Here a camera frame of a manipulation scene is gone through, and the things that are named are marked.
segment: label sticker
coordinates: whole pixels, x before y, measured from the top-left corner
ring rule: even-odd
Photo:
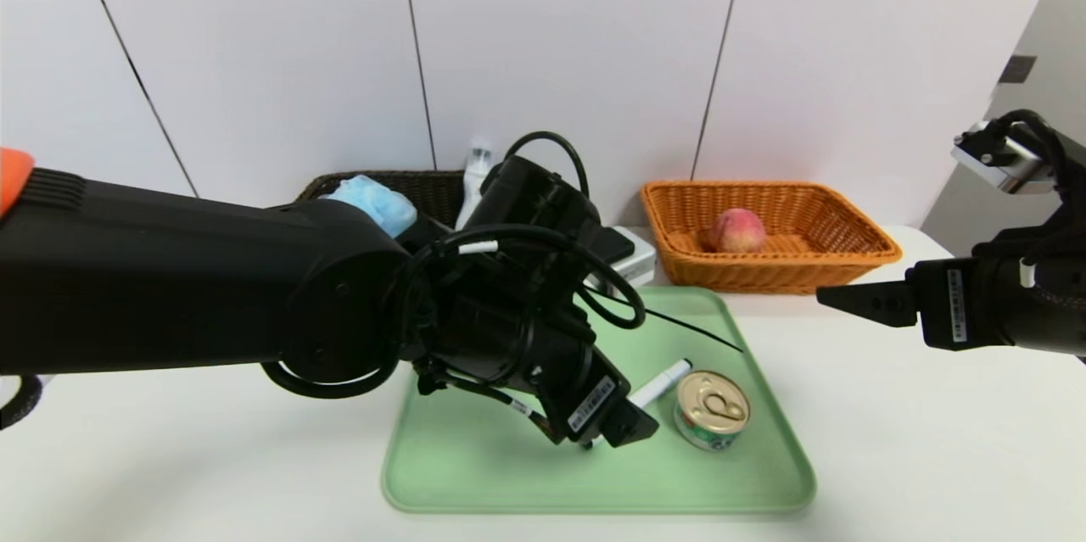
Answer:
[[[529,417],[532,414],[532,407],[528,406],[523,402],[520,402],[516,398],[514,398],[513,402],[509,403],[509,408],[513,408],[514,411],[516,411],[517,413],[520,413],[525,417]]]
[[[947,270],[947,292],[950,293],[950,336],[954,342],[963,343],[969,340],[969,333],[965,329],[965,283],[961,269]]]
[[[604,400],[606,400],[613,391],[615,391],[615,381],[613,381],[610,377],[599,379],[596,387],[589,392],[589,395],[584,396],[584,400],[581,401],[581,406],[578,406],[577,411],[573,411],[573,414],[569,416],[569,427],[574,432],[581,431],[584,424],[592,418],[592,415],[595,415],[596,411],[599,409],[601,404],[604,403]]]

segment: orange wicker basket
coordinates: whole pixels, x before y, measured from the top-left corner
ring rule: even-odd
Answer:
[[[654,181],[641,190],[656,247],[677,286],[810,294],[896,262],[901,249],[837,191],[804,181]],[[743,207],[766,226],[757,254],[711,253],[698,232]]]

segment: white marker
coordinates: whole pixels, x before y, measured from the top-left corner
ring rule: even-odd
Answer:
[[[669,389],[674,387],[674,385],[679,382],[679,379],[685,377],[686,373],[690,373],[694,365],[690,363],[690,360],[682,358],[679,362],[675,362],[674,365],[671,365],[671,367],[667,370],[659,373],[659,375],[654,377],[647,383],[637,388],[637,391],[632,392],[628,400],[637,408],[644,408],[645,406],[652,404],[654,400],[664,395],[664,392],[667,392]],[[603,441],[604,437],[597,436],[592,439],[591,446],[596,446]]]

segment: robotic arm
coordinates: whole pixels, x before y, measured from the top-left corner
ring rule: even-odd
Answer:
[[[1086,356],[1086,149],[1036,113],[1010,112],[955,139],[955,159],[1010,194],[1058,191],[1043,226],[1002,230],[972,257],[925,261],[905,280],[821,288],[820,303],[929,346],[1018,345]]]
[[[523,141],[540,138],[576,159],[552,134]],[[337,201],[229,205],[31,169],[4,150],[0,375],[260,363],[288,391],[334,399],[407,361],[424,393],[536,396],[544,414],[529,417],[555,443],[647,438],[657,423],[626,400],[573,295],[624,328],[644,306],[588,249],[595,206],[514,155],[520,144],[465,230],[422,218],[399,241]],[[582,289],[589,273],[631,318]]]

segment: blue sponge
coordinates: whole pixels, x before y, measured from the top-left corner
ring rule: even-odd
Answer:
[[[407,197],[389,190],[364,175],[344,179],[336,191],[321,198],[358,207],[393,238],[407,230],[418,217],[415,205]]]

